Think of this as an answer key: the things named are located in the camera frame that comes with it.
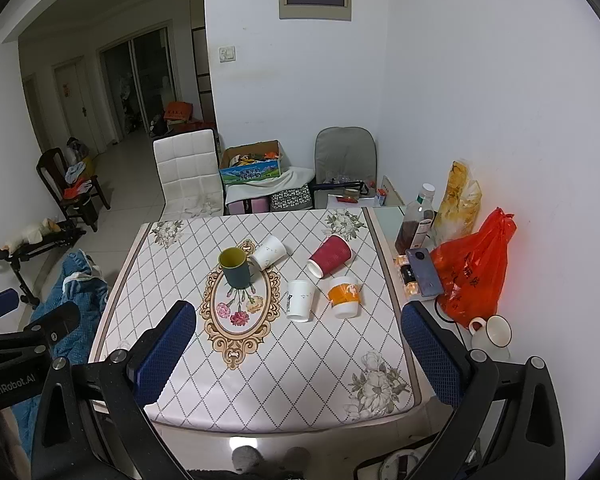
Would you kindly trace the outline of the white cup with bamboo print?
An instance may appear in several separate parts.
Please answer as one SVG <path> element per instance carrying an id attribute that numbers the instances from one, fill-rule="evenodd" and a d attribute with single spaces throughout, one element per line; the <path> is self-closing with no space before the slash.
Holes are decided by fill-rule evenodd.
<path id="1" fill-rule="evenodd" d="M 274 235 L 267 237 L 251 255 L 251 261 L 261 270 L 265 271 L 280 259 L 285 258 L 287 249 Z"/>

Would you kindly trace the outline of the orange and white paper cup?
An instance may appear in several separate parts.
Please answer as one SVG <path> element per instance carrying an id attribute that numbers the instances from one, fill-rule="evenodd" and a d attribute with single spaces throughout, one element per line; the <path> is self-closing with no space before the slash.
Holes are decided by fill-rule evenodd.
<path id="1" fill-rule="evenodd" d="M 327 294 L 335 318 L 356 318 L 360 314 L 360 285 L 355 278 L 333 278 Z"/>

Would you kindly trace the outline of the red paper cup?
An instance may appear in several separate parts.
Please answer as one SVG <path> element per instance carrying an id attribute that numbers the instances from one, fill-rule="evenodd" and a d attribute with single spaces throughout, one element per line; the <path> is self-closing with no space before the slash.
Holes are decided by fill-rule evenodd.
<path id="1" fill-rule="evenodd" d="M 344 266 L 352 256 L 348 242 L 343 237 L 334 234 L 317 248 L 306 263 L 306 267 L 316 278 L 324 278 Z"/>

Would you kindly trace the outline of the white cup with black calligraphy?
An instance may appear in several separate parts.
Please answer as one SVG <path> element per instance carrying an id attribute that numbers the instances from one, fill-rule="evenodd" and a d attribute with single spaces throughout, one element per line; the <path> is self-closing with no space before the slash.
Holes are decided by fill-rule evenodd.
<path id="1" fill-rule="evenodd" d="M 306 280 L 294 280 L 288 283 L 286 315 L 292 322 L 309 322 L 315 286 Z"/>

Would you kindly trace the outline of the white enamel mug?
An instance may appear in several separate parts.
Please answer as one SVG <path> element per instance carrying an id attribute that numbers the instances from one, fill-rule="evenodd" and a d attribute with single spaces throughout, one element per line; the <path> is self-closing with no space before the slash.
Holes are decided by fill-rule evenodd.
<path id="1" fill-rule="evenodd" d="M 473 318 L 468 325 L 471 349 L 486 352 L 493 361 L 510 359 L 509 345 L 513 331 L 506 318 L 494 314 L 490 318 Z"/>

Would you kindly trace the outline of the orange patterned small box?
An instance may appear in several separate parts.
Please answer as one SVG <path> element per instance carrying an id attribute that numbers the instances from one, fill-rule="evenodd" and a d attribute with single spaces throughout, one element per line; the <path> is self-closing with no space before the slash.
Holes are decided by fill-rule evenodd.
<path id="1" fill-rule="evenodd" d="M 413 268 L 408 262 L 407 255 L 397 255 L 394 258 L 394 263 L 400 271 L 405 296 L 417 296 L 419 294 L 419 284 L 417 283 Z"/>

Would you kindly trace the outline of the black tripod stand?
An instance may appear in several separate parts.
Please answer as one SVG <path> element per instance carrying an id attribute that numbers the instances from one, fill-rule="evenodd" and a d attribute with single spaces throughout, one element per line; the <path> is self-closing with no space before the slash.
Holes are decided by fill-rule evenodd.
<path id="1" fill-rule="evenodd" d="M 32 258 L 50 252 L 55 248 L 72 247 L 84 234 L 84 229 L 77 226 L 68 226 L 66 222 L 62 222 L 59 232 L 44 235 L 40 242 L 25 242 L 16 248 L 12 254 L 8 248 L 0 248 L 0 261 L 7 262 L 12 272 L 14 272 L 21 290 L 20 300 L 22 302 L 30 304 L 32 309 L 35 310 L 41 300 L 35 296 L 24 280 L 21 274 L 21 263 L 30 261 Z"/>

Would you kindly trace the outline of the grey smartphone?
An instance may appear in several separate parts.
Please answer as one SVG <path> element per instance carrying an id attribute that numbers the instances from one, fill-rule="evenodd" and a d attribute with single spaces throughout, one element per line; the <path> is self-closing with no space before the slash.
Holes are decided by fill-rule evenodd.
<path id="1" fill-rule="evenodd" d="M 441 295 L 444 289 L 428 250 L 422 247 L 409 249 L 406 256 L 418 285 L 419 295 L 427 299 Z"/>

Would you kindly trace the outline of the orange plastic bag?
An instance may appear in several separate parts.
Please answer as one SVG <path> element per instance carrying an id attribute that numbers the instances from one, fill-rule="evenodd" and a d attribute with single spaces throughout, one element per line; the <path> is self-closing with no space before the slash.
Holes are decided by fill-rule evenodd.
<path id="1" fill-rule="evenodd" d="M 477 232 L 445 242 L 431 253 L 443 287 L 437 302 L 461 326 L 468 328 L 474 318 L 486 320 L 498 312 L 507 247 L 516 229 L 514 215 L 498 207 Z"/>

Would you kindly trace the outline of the black wooden chair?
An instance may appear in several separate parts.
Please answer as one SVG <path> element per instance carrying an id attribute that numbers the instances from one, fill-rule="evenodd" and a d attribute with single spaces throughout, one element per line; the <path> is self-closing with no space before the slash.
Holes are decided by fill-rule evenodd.
<path id="1" fill-rule="evenodd" d="M 99 213 L 94 198 L 107 210 L 110 205 L 91 166 L 85 162 L 69 166 L 60 148 L 50 148 L 40 156 L 35 169 L 64 219 L 80 220 L 96 232 Z"/>

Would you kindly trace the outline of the dark green mug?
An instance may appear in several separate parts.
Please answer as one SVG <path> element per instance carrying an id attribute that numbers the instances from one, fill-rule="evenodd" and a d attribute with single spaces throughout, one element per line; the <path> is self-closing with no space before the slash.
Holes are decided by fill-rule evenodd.
<path id="1" fill-rule="evenodd" d="M 230 287 L 246 289 L 251 284 L 247 253 L 240 247 L 224 249 L 219 255 L 219 265 Z"/>

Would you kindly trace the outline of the dark liquid glass bottle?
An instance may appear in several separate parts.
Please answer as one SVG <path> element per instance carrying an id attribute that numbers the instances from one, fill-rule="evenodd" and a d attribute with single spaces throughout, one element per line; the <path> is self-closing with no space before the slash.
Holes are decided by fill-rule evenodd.
<path id="1" fill-rule="evenodd" d="M 409 249 L 421 248 L 425 244 L 429 231 L 436 218 L 432 201 L 436 188 L 424 183 L 416 197 L 406 206 L 400 231 L 394 247 L 399 255 L 405 255 Z"/>

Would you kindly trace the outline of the yellow snack bag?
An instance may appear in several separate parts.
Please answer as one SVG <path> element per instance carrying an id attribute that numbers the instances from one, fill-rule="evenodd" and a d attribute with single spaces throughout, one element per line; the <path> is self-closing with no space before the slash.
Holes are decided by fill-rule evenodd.
<path id="1" fill-rule="evenodd" d="M 432 240 L 439 246 L 469 235 L 481 206 L 482 191 L 468 162 L 454 160 L 443 200 L 432 226 Z"/>

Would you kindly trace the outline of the white padded chair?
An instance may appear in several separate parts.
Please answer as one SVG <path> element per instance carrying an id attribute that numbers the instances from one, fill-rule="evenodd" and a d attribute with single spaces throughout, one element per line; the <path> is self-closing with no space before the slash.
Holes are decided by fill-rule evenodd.
<path id="1" fill-rule="evenodd" d="M 224 214 L 224 188 L 211 129 L 155 140 L 154 154 L 164 197 L 161 221 Z"/>

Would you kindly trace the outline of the white wall switch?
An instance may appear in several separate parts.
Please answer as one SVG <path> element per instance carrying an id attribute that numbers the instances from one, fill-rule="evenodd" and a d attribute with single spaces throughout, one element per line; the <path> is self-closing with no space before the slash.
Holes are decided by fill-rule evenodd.
<path id="1" fill-rule="evenodd" d="M 236 48 L 234 46 L 219 47 L 219 62 L 231 63 L 236 61 Z"/>

